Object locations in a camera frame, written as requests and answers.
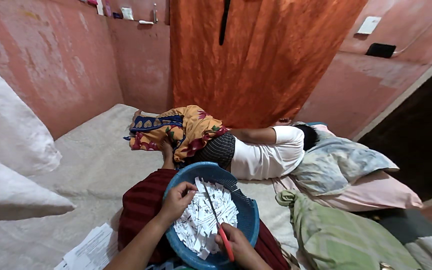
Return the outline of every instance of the bed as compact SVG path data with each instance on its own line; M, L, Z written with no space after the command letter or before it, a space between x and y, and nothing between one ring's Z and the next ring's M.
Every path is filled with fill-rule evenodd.
M91 229L106 222L117 230L124 192L163 163L159 151L131 151L123 140L136 110L117 104L56 140L60 166L32 180L77 207L60 216L0 221L0 270L52 270ZM281 247L295 255L290 211L274 199L272 181L238 186L257 201L261 220Z

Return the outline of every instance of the dark doorway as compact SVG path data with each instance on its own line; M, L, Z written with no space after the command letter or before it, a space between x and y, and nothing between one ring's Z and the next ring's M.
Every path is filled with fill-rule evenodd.
M359 141L401 169L391 175L432 199L432 77Z

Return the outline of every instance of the white switch plate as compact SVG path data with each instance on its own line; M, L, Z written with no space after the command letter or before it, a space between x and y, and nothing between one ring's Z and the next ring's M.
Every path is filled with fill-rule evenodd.
M365 34L365 35L371 34L375 30L376 26L378 26L378 23L380 21L381 21L381 17L374 17L374 16L367 17L366 20L364 20L361 27L359 28L359 30L357 31L357 33Z

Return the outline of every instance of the orange curtain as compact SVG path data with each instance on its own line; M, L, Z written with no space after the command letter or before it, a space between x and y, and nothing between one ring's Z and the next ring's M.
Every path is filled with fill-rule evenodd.
M294 117L366 0L172 0L174 107L198 105L232 128Z

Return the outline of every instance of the blue plastic basket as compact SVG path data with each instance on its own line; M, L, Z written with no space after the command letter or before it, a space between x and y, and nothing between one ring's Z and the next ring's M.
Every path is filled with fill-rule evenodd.
M246 197L240 189L237 188L238 182L236 177L230 172L219 168L214 162L197 162L180 170L171 179L164 193L164 199L168 191L181 182L187 181L195 183L195 177L202 177L205 182L219 183L231 192L231 199L237 207L237 228L241 230L254 247L259 234L259 211L255 200ZM179 240L176 231L171 225L166 231L166 238L174 249L176 254L190 267L197 270L230 270L237 269L236 263L231 263L226 254L218 252L210 254L206 260L202 260L195 252L188 249L181 240Z

